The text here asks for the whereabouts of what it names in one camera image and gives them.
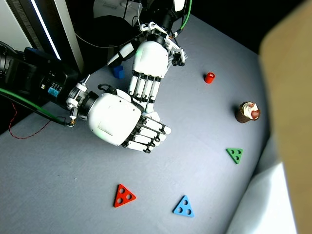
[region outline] blue triangle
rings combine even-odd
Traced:
[[[183,198],[180,200],[179,204],[175,207],[173,212],[176,215],[194,217],[194,212],[191,208],[190,201],[186,195],[183,196]]]

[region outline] blue label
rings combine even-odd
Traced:
[[[48,89],[48,94],[51,94],[52,96],[57,97],[59,95],[59,91],[57,91],[56,89],[50,87]]]

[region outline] green cable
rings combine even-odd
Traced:
[[[191,7],[192,7],[192,0],[190,0],[189,11],[187,13],[186,19],[185,19],[184,23],[182,24],[182,26],[180,27],[181,30],[185,27],[187,21],[189,20],[189,17],[190,17],[190,14],[191,14]]]
[[[38,106],[38,105],[32,103],[31,101],[29,101],[29,100],[27,100],[27,99],[25,99],[25,98],[23,98],[23,97],[21,97],[21,96],[15,94],[15,93],[12,93],[12,92],[10,92],[10,91],[8,91],[8,90],[2,89],[2,88],[0,88],[0,92],[5,93],[5,94],[8,94],[8,95],[10,95],[10,96],[13,96],[13,97],[15,97],[15,98],[17,98],[17,99],[19,99],[19,100],[21,100],[21,101],[23,101],[23,102],[25,102],[25,103],[31,105],[32,107],[35,107],[37,110],[41,111],[42,113],[46,114],[46,115],[49,116],[50,118],[54,119],[55,122],[60,123],[60,124],[63,124],[63,122],[60,121],[58,118],[56,118],[54,115],[52,115],[52,114],[49,113],[48,111],[42,109],[40,106]]]

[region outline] red triangle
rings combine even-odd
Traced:
[[[136,199],[136,196],[122,184],[118,185],[114,207],[121,206]]]

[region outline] blue block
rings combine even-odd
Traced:
[[[187,217],[194,217],[194,212],[193,212],[193,210],[191,208],[190,201],[189,201],[189,199],[188,199],[188,197],[186,195],[180,200],[180,202],[175,207],[173,212],[176,215],[183,215],[183,216],[187,216]]]
[[[122,66],[117,66],[113,68],[114,77],[117,79],[123,79],[125,77],[125,73],[123,71]]]

